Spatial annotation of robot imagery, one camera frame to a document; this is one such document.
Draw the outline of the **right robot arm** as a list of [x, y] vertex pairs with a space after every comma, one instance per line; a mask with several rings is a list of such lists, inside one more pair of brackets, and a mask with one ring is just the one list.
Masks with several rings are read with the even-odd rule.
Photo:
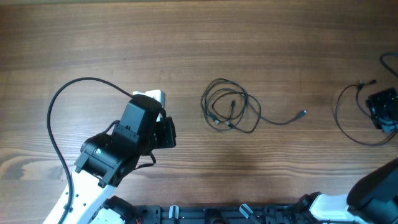
[[[388, 88], [368, 96], [368, 115], [377, 129], [389, 134], [381, 146], [397, 135], [397, 91]], [[305, 195], [292, 207], [296, 223], [397, 223], [397, 159], [360, 179], [347, 195]]]

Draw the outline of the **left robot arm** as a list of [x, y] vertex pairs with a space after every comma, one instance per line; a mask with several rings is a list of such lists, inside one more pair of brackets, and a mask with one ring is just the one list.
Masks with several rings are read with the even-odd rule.
[[173, 121], [163, 104], [150, 96], [133, 95], [119, 121], [87, 139], [71, 174], [72, 186], [65, 190], [45, 219], [46, 223], [128, 223], [134, 217], [126, 205], [105, 205], [123, 178], [143, 168], [142, 156], [153, 158], [154, 149], [176, 145]]

